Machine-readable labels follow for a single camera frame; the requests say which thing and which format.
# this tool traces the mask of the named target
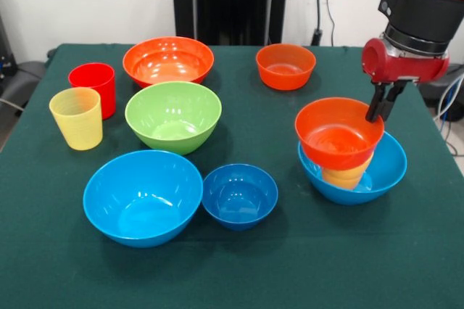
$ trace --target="yellow cup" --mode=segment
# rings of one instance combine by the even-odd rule
[[[344,189],[354,189],[361,181],[365,169],[368,168],[374,154],[371,154],[363,164],[349,170],[329,170],[322,169],[322,178],[334,186]]]
[[[53,96],[53,118],[72,149],[94,148],[103,138],[100,94],[90,88],[69,88]]]

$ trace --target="green bowl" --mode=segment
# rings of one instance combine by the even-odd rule
[[[125,120],[152,149],[186,155],[200,147],[218,123],[219,97],[197,83],[165,82],[140,90],[125,107]]]

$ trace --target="blue bowl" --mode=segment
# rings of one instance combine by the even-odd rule
[[[384,132],[374,156],[353,190],[339,188],[325,182],[319,165],[310,160],[298,143],[298,155],[312,185],[327,199],[343,205],[356,205],[374,200],[401,181],[406,173],[407,159],[401,144]]]
[[[186,158],[146,150],[98,169],[87,183],[83,207],[88,220],[110,239],[153,247],[186,227],[202,193],[202,176]]]
[[[262,221],[277,204],[278,190],[264,170],[246,164],[230,164],[204,179],[202,204],[220,224],[234,231]]]

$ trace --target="small orange bowl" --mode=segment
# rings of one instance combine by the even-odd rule
[[[295,129],[304,153],[322,168],[349,170],[373,154],[384,134],[384,121],[365,119],[369,106],[344,97],[329,97],[299,111]]]
[[[124,55],[126,73],[142,88],[161,82],[201,83],[214,55],[202,42],[187,37],[158,37],[136,44]]]
[[[256,54],[262,82],[278,90],[301,88],[316,66],[314,54],[294,44],[271,44]]]

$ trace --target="large blue bowl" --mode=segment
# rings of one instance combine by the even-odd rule
[[[249,229],[276,206],[277,185],[264,170],[247,164],[230,164],[204,179],[202,204],[220,224],[234,231]]]
[[[110,239],[153,247],[178,235],[202,201],[202,177],[180,155],[124,154],[102,166],[83,196],[88,220]]]
[[[312,185],[327,199],[343,205],[356,205],[374,200],[401,181],[406,173],[407,159],[401,144],[384,132],[374,156],[361,181],[353,190],[339,188],[325,182],[319,165],[310,160],[298,143],[298,155]]]

